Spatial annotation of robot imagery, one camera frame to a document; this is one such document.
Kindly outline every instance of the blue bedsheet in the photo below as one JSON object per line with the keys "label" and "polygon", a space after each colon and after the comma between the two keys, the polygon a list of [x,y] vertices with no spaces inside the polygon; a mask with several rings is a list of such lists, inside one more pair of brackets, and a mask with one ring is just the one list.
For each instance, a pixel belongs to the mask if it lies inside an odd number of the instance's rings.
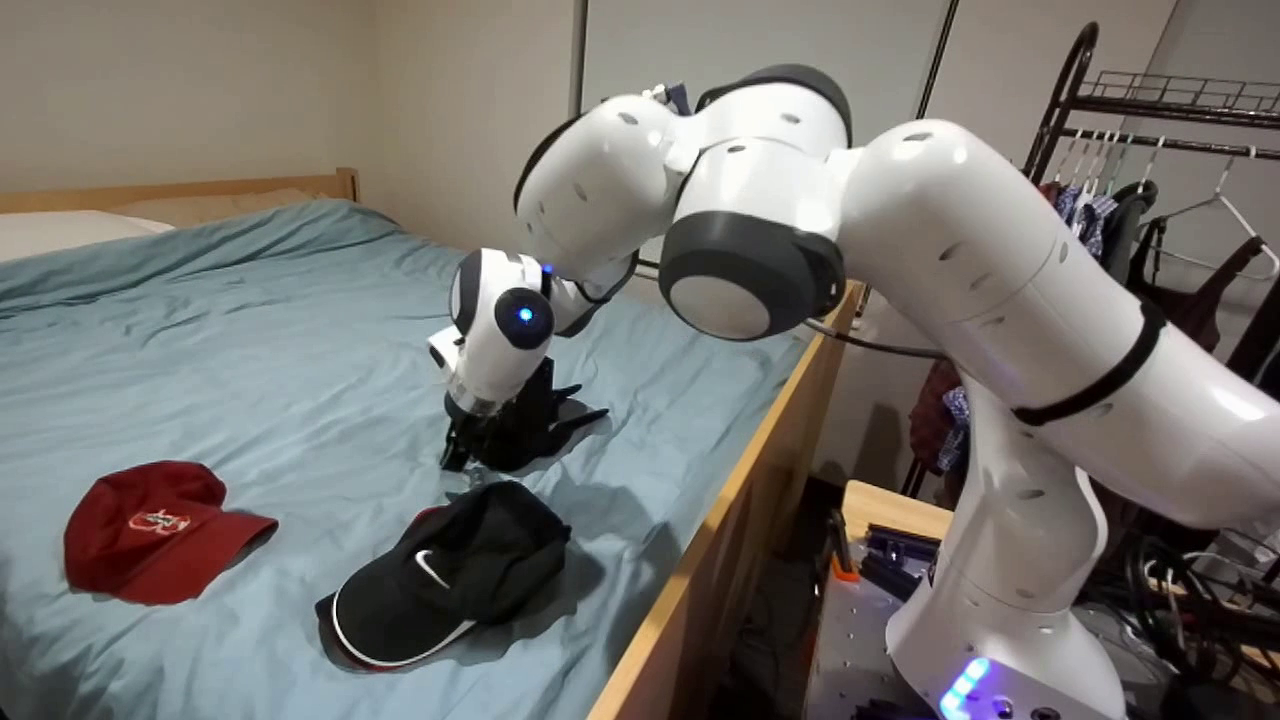
{"label": "blue bedsheet", "polygon": [[[0,263],[0,708],[13,720],[584,715],[800,335],[722,345],[619,298],[555,345],[611,415],[522,472],[575,534],[562,586],[414,672],[346,672],[313,604],[461,477],[436,469],[461,254],[355,203]],[[280,534],[201,602],[67,593],[89,484],[205,459]]]}

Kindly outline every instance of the cable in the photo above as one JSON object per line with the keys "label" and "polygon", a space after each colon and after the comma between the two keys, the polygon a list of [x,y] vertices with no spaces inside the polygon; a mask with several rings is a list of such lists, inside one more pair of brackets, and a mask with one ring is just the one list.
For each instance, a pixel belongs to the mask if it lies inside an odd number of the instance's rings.
{"label": "cable", "polygon": [[867,347],[867,354],[883,354],[883,356],[950,360],[943,354],[931,354],[931,347],[901,347],[901,345],[875,345],[875,340],[866,340],[866,335],[852,335],[852,332],[832,332],[832,329],[824,329],[820,322],[810,322],[810,329],[814,329],[814,332],[824,332],[824,335],[832,335],[832,340]]}

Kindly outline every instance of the bed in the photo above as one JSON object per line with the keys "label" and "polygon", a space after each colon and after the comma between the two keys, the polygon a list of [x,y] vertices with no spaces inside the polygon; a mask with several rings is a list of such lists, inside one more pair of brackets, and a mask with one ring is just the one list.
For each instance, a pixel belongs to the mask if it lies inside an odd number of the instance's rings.
{"label": "bed", "polygon": [[[572,529],[542,604],[414,672],[346,672],[313,604],[439,477],[439,373],[461,248],[355,203],[355,175],[0,198],[21,212],[158,219],[128,240],[0,259],[0,708],[52,715],[695,715],[760,562],[787,529],[842,345],[722,345],[634,280],[555,345],[609,410],[510,481]],[[861,288],[829,315],[845,329]],[[74,593],[59,534],[84,487],[144,459],[205,459],[280,534],[201,602]]]}

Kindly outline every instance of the baseball cap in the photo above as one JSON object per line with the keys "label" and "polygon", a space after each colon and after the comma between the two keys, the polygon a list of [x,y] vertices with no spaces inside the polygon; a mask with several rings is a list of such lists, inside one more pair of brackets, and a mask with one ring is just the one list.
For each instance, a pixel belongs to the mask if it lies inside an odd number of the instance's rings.
{"label": "baseball cap", "polygon": [[276,534],[276,519],[223,509],[227,487],[194,459],[99,477],[66,534],[66,572],[82,593],[135,604],[201,595]]}
{"label": "baseball cap", "polygon": [[512,620],[563,567],[570,525],[524,484],[486,484],[421,511],[315,604],[320,640],[364,670],[414,670],[472,630]]}

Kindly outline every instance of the wooden bed frame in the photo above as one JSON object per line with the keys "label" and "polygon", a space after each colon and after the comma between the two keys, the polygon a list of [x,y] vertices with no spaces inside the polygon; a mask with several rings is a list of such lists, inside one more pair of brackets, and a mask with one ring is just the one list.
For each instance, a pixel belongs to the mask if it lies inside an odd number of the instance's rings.
{"label": "wooden bed frame", "polygon": [[[355,202],[355,172],[7,198],[0,194],[0,212],[114,212],[144,202],[259,194]],[[861,304],[866,288],[849,286],[845,304],[824,324],[849,329]],[[829,395],[836,387],[842,356],[842,340],[814,332],[803,356],[795,360],[795,373],[767,406],[755,437],[737,456],[692,543],[675,562],[634,643],[611,670],[603,693],[594,704],[594,715],[705,715],[712,687],[729,670],[729,651],[755,593],[760,567],[795,517],[829,415]]]}

